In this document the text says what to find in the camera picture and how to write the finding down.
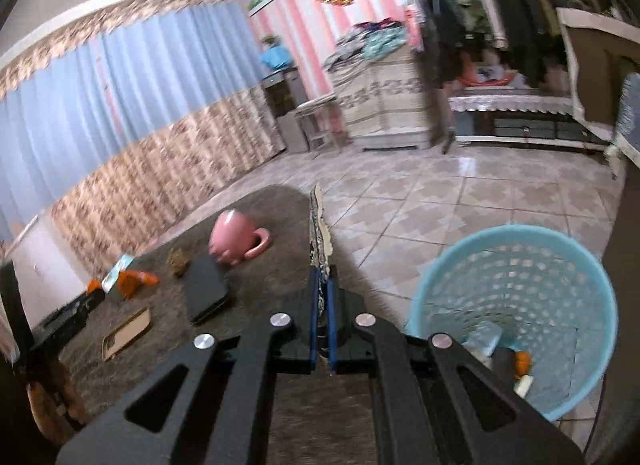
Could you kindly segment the blue plastic bag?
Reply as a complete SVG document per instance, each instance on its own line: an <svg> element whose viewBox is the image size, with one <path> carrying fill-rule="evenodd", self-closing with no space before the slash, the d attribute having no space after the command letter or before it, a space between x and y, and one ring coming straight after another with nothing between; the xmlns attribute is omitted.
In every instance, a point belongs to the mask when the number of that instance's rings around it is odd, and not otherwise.
<svg viewBox="0 0 640 465"><path fill-rule="evenodd" d="M485 367L491 367L491 357L501 341L502 334L501 326L488 320L482 320L472 327L462 341L462 346Z"/></svg>

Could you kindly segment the dried brown leaf trash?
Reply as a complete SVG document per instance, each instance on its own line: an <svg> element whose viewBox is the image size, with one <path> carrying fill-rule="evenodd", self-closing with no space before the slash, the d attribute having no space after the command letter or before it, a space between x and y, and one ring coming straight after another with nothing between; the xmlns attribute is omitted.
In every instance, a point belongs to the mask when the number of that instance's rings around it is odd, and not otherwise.
<svg viewBox="0 0 640 465"><path fill-rule="evenodd" d="M171 274L176 278L180 279L183 275L188 271L191 260L186 255L186 253L180 248L172 248L167 255L166 260L167 266Z"/></svg>

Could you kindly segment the white cabinet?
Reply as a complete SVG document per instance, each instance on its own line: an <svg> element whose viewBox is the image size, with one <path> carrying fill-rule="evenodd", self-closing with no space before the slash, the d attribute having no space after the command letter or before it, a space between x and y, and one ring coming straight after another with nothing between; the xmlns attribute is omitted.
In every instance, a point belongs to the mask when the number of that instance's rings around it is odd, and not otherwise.
<svg viewBox="0 0 640 465"><path fill-rule="evenodd" d="M85 292L90 274L42 212L17 235L8 250L30 327Z"/></svg>

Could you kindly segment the brown cardboard tray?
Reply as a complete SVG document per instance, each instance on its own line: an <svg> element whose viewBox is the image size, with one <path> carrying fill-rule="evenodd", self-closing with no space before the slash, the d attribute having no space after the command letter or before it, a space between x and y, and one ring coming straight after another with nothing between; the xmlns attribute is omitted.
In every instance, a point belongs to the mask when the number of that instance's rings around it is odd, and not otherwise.
<svg viewBox="0 0 640 465"><path fill-rule="evenodd" d="M152 325L149 308L143 308L131 315L129 319L113 329L102 341L101 355L104 362L114 359L116 355L131 346L143 336Z"/></svg>

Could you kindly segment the white cup in basket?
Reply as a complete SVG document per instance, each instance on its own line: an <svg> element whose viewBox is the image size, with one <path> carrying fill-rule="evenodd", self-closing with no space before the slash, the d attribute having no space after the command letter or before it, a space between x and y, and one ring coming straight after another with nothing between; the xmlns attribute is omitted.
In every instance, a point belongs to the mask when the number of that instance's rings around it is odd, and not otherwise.
<svg viewBox="0 0 640 465"><path fill-rule="evenodd" d="M514 384L514 393L516 393L520 398L524 399L527 396L527 393L532 388L534 382L534 378L532 375L525 374L519 377Z"/></svg>

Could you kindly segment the orange snack bag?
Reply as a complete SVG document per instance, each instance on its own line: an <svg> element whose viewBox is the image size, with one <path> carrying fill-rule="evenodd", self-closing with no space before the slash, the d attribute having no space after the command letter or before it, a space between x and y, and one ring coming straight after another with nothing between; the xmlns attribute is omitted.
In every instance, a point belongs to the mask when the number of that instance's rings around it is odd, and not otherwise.
<svg viewBox="0 0 640 465"><path fill-rule="evenodd" d="M149 272L122 270L118 272L116 287L122 298L130 299L141 287L155 286L160 279Z"/></svg>

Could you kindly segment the small orange peel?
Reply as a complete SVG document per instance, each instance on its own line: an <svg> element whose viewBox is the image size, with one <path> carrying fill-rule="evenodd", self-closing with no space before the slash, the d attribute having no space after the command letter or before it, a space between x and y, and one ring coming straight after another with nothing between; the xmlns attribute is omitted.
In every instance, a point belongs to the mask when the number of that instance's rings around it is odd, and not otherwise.
<svg viewBox="0 0 640 465"><path fill-rule="evenodd" d="M521 379L528 374L532 366L532 356L527 351L517 351L514 353L514 376Z"/></svg>

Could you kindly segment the teal cardboard box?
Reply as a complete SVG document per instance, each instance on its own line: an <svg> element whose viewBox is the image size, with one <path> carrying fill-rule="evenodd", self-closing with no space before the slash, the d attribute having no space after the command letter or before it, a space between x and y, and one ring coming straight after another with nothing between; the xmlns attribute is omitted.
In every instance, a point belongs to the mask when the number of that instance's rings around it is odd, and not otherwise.
<svg viewBox="0 0 640 465"><path fill-rule="evenodd" d="M119 273L128 269L131 263L134 262L134 256L124 254L117 260L117 263L112 266L112 269L107 272L104 279L101 282L102 289L107 294L114 289L116 285Z"/></svg>

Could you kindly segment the black notebook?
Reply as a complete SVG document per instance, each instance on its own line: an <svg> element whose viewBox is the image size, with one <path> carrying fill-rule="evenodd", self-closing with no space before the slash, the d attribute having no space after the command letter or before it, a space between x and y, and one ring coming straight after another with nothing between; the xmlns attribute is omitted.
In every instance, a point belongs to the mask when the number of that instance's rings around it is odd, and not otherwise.
<svg viewBox="0 0 640 465"><path fill-rule="evenodd" d="M186 316L200 325L221 310L230 297L224 269L209 255L194 259L183 275Z"/></svg>

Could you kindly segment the brown shaggy rug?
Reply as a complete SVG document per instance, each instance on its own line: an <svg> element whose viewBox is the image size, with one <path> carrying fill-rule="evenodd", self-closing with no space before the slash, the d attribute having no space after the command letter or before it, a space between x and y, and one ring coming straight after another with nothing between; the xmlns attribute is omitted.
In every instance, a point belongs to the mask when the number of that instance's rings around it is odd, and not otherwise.
<svg viewBox="0 0 640 465"><path fill-rule="evenodd" d="M63 349L61 361L94 421L137 386L171 352L198 333L219 339L238 335L259 315L280 307L284 298L303 289L309 267L309 194L286 185L268 185L232 203L272 235L270 247L257 258L227 270L228 303L206 322L193 325L186 316L183 281L166 260L180 247L190 260L208 253L217 220L209 216L175 239L138 257L132 269L149 271L160 283L145 287L130 300L107 295L87 324ZM137 311L149 308L150 329L131 346L104 362L103 338ZM370 388L362 375L336 376L321 363L307 376L277 379L267 461L270 464L374 464L375 448Z"/></svg>

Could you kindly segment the pink pig mug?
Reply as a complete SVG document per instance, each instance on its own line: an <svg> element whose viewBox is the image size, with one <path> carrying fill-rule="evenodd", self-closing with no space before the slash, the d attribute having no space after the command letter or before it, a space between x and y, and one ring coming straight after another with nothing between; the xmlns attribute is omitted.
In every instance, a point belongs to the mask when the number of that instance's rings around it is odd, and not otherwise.
<svg viewBox="0 0 640 465"><path fill-rule="evenodd" d="M217 218L208 242L208 253L218 263L235 267L262 255L271 244L271 233L258 228L253 219L236 209L224 210Z"/></svg>

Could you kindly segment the light blue laundry basket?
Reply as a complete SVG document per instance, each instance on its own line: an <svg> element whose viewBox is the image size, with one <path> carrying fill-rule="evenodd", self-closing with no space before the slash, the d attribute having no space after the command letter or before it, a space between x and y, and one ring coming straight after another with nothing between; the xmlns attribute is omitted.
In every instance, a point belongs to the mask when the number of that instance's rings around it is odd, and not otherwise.
<svg viewBox="0 0 640 465"><path fill-rule="evenodd" d="M582 244L507 224L465 237L435 260L411 300L406 332L464 341L484 321L500 327L501 344L530 355L525 399L554 422L603 377L618 311L608 274Z"/></svg>

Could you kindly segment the blue floral curtain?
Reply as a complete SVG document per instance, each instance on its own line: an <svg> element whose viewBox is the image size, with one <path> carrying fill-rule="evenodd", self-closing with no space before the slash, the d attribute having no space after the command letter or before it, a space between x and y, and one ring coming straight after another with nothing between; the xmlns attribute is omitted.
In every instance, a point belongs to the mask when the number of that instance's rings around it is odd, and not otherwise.
<svg viewBox="0 0 640 465"><path fill-rule="evenodd" d="M282 151L239 0L131 0L1 73L1 238L47 211L91 273Z"/></svg>

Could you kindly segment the small metal stool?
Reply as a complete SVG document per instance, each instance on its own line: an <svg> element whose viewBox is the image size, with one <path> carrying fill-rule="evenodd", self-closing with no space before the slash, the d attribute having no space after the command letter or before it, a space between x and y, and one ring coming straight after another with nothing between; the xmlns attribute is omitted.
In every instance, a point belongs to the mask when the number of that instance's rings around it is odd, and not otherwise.
<svg viewBox="0 0 640 465"><path fill-rule="evenodd" d="M300 104L294 110L294 116L306 139L309 152L314 155L318 155L321 150L326 150L328 147L338 153L343 150L341 133L336 132L331 124L331 108L335 108L341 116L341 109L334 92Z"/></svg>

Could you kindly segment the cabinet with patterned cover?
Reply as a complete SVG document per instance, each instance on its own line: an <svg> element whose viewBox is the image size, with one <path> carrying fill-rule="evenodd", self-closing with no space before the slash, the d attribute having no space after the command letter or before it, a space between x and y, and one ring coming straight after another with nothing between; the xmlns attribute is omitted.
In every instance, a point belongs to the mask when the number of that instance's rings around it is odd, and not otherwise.
<svg viewBox="0 0 640 465"><path fill-rule="evenodd" d="M429 148L439 117L416 55L408 46L374 62L358 61L330 74L343 127L363 150Z"/></svg>

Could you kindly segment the low tv cabinet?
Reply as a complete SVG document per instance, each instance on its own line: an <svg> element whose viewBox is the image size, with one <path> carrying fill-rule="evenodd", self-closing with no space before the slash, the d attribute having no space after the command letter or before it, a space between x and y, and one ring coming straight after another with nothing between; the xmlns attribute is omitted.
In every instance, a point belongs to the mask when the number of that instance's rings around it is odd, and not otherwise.
<svg viewBox="0 0 640 465"><path fill-rule="evenodd" d="M603 151L612 132L582 119L582 108L565 95L529 90L457 91L449 98L458 139Z"/></svg>

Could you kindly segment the blue patterned table cloth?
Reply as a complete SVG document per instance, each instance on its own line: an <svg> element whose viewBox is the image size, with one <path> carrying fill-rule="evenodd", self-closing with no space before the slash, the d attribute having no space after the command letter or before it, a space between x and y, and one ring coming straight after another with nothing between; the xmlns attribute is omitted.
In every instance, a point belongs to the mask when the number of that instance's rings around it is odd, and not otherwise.
<svg viewBox="0 0 640 465"><path fill-rule="evenodd" d="M623 83L613 140L604 151L614 177L626 168L627 162L639 167L640 75L631 73Z"/></svg>

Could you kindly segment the blue covered water bottle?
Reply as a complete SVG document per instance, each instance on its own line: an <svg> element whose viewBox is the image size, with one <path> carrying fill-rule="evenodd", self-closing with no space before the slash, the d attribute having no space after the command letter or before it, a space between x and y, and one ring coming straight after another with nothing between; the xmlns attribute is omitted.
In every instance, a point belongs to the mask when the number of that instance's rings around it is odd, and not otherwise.
<svg viewBox="0 0 640 465"><path fill-rule="evenodd" d="M276 35L268 35L262 38L264 50L260 55L260 60L271 72L281 69L288 69L295 66L294 58L288 49L281 43Z"/></svg>

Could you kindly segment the pile of clothes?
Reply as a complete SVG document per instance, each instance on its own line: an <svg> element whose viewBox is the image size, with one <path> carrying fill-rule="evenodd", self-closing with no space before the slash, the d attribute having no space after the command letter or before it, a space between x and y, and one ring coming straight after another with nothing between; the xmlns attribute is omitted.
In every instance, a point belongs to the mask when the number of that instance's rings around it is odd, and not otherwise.
<svg viewBox="0 0 640 465"><path fill-rule="evenodd" d="M323 61L328 73L360 62L385 58L407 43L407 32L400 21L386 18L379 22L364 22L352 26L335 41L334 51Z"/></svg>

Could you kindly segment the clothes rack with clothes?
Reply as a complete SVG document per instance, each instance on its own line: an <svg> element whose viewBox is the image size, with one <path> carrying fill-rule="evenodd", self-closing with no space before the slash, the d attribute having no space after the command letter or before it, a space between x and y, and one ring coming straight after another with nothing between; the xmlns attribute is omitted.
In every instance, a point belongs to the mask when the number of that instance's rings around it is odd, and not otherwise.
<svg viewBox="0 0 640 465"><path fill-rule="evenodd" d="M409 41L436 99L442 151L459 140L457 91L529 90L570 97L558 9L614 17L639 28L630 0L402 0Z"/></svg>

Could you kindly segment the folding table leaning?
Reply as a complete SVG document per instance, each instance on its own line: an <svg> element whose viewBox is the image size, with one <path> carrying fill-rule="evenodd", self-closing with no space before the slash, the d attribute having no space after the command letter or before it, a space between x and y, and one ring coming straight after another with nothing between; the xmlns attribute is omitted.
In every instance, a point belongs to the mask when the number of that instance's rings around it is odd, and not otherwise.
<svg viewBox="0 0 640 465"><path fill-rule="evenodd" d="M623 79L639 69L639 29L578 9L558 9L570 77L573 117L611 142Z"/></svg>

